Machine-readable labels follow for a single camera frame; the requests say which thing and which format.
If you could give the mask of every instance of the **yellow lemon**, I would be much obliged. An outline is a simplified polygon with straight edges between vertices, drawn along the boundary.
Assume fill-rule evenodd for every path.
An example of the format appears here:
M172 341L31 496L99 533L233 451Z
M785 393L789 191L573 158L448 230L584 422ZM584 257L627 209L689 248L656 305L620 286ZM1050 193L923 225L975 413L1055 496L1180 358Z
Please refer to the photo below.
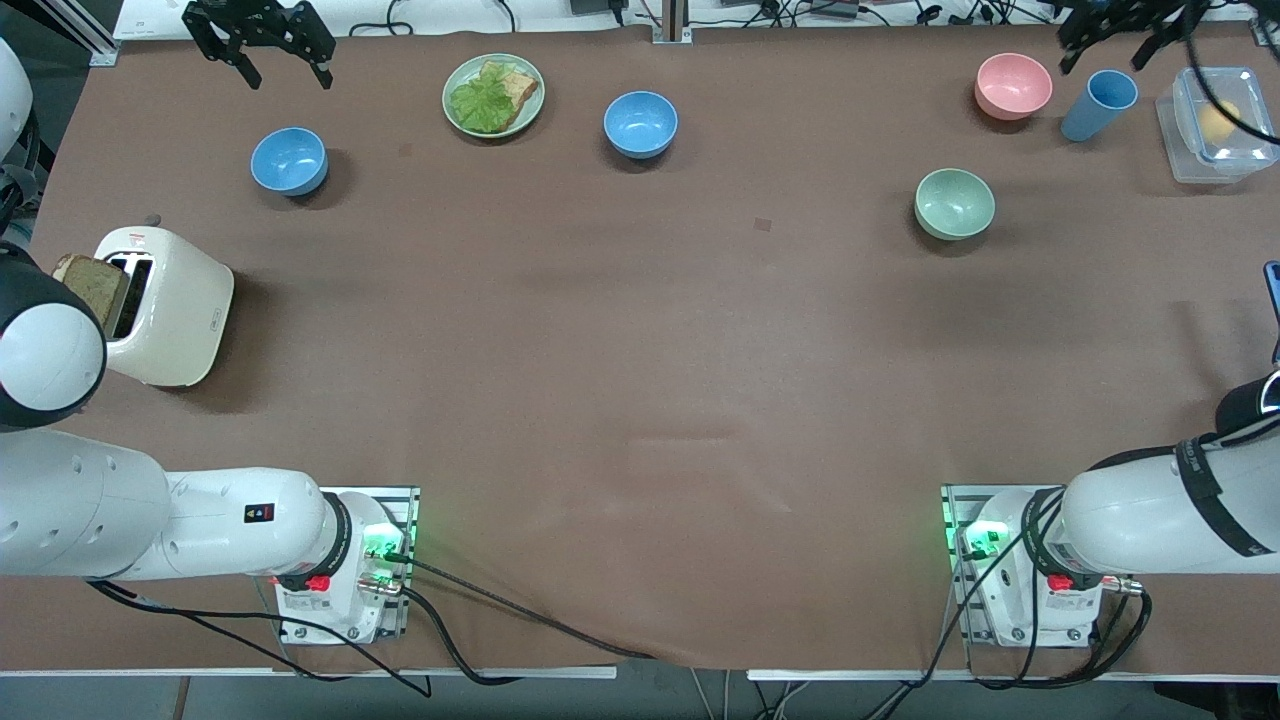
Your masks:
M1222 101L1222 106L1230 113L1235 119L1240 119L1240 109L1233 102ZM1204 136L1204 142L1208 145L1222 145L1226 138L1235 132L1235 126L1231 120L1226 119L1222 113L1217 111L1217 108L1212 105L1204 105L1199 111L1201 135Z

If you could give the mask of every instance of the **black label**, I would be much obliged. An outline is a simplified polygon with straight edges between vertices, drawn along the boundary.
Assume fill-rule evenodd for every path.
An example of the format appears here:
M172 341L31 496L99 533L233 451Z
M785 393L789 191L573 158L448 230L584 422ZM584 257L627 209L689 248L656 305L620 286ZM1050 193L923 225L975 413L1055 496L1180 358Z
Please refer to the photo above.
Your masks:
M270 523L271 520L275 520L274 502L264 502L262 505L244 506L246 523Z

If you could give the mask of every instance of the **clear food container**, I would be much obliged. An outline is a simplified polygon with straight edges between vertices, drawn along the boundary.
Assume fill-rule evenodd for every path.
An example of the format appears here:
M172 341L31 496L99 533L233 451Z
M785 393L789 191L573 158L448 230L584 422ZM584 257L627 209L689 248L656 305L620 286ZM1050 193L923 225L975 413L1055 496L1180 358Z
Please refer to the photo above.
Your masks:
M1242 122L1274 135L1257 76L1249 68L1202 68L1213 95ZM1156 101L1174 178L1233 183L1280 159L1277 147L1236 128L1204 97L1190 68Z

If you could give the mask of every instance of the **pink bowl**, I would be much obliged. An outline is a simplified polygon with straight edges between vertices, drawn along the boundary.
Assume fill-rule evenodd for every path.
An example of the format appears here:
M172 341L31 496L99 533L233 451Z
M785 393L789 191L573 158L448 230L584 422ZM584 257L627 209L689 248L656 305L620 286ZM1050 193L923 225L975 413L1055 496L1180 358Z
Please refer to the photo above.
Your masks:
M1018 53L987 58L973 86L978 106L997 120L1020 120L1053 96L1053 78L1044 65Z

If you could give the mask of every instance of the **plate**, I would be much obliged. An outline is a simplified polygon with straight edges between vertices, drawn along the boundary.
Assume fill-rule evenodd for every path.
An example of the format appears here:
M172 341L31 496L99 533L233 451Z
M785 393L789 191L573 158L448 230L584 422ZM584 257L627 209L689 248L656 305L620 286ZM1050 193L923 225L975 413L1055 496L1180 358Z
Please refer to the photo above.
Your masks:
M520 114L516 115L516 122L511 123L511 127L502 132L475 132L462 127L457 118L453 117L453 109L449 108L449 95L460 85L466 85L480 74L480 68L493 60L495 63L502 63L504 65L515 65L517 72L531 76L538 81L538 90L534 91L532 96L525 101L525 106L520 109ZM547 81L543 79L543 73L538 72L529 60L520 58L517 55L508 55L506 53L490 53L488 55L480 55L479 58L471 58L466 63L458 65L458 69L453 70L449 79L444 83L444 92L440 94L440 105L444 108L444 117L453 123L453 127L470 135L471 137L483 137L485 140L494 140L498 137L507 137L508 135L516 135L517 132L529 127L529 123L534 122L538 113L543 109L543 100L547 99Z

